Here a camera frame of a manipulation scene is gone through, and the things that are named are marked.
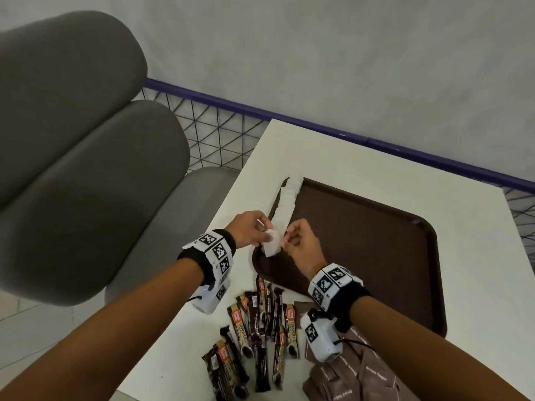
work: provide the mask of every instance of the person's right hand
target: person's right hand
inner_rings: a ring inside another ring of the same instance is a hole
[[[314,235],[306,219],[292,222],[280,242],[298,267],[309,280],[327,266],[319,239]]]

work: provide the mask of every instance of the brown tray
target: brown tray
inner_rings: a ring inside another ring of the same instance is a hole
[[[278,202],[279,195],[270,219]],[[310,223],[328,263],[348,268],[379,301],[446,336],[437,235],[429,222],[310,179],[291,221],[300,218]],[[264,279],[308,295],[308,280],[284,252],[266,258],[257,248],[252,264]]]

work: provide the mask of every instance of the purple trim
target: purple trim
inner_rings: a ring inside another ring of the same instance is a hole
[[[411,148],[404,148],[392,143],[378,141],[373,138],[366,138],[365,136],[353,134],[346,131],[341,131],[331,127],[325,127],[323,125],[315,124],[313,122],[299,120],[287,115],[277,114],[264,109],[250,107],[248,105],[240,104],[238,102],[232,102],[219,97],[213,97],[208,94],[199,93],[197,91],[188,90],[183,87],[170,85],[158,80],[147,79],[145,80],[145,87],[171,94],[173,96],[185,98],[200,102],[203,104],[211,105],[228,111],[236,112],[259,120],[269,121],[276,119],[284,122],[288,122],[299,127],[308,128],[321,134],[334,136],[335,138],[342,139],[356,143],[358,145],[367,146],[384,153],[389,153],[400,158],[412,160],[418,163],[422,163],[427,166],[431,166],[437,169],[445,170],[450,173],[458,174],[465,177],[475,178],[481,181],[486,181],[493,184],[498,184],[504,187],[510,187],[517,190],[525,191],[530,194],[535,194],[535,182],[528,180],[522,180],[517,177],[508,176],[506,174],[493,172],[481,167],[467,165],[455,160],[442,158],[433,154],[420,152]]]

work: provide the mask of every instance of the pile of coffee sachets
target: pile of coffee sachets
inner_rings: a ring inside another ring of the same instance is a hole
[[[244,359],[255,361],[255,392],[270,391],[267,341],[275,343],[272,383],[283,389],[284,357],[299,358],[293,304],[284,304],[283,290],[256,277],[256,290],[244,291],[236,303],[228,307],[237,343],[230,335],[230,326],[219,330],[222,339],[203,356],[217,401],[230,401],[235,395],[249,395],[249,376]]]

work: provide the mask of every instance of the gray cushion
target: gray cushion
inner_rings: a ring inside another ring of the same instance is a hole
[[[153,101],[129,104],[2,209],[0,288],[59,305],[92,297],[188,164],[173,113]]]
[[[130,30],[75,12],[0,33],[0,208],[141,90]]]
[[[206,167],[184,177],[106,288],[106,302],[174,263],[182,246],[206,231],[238,174],[236,170]]]

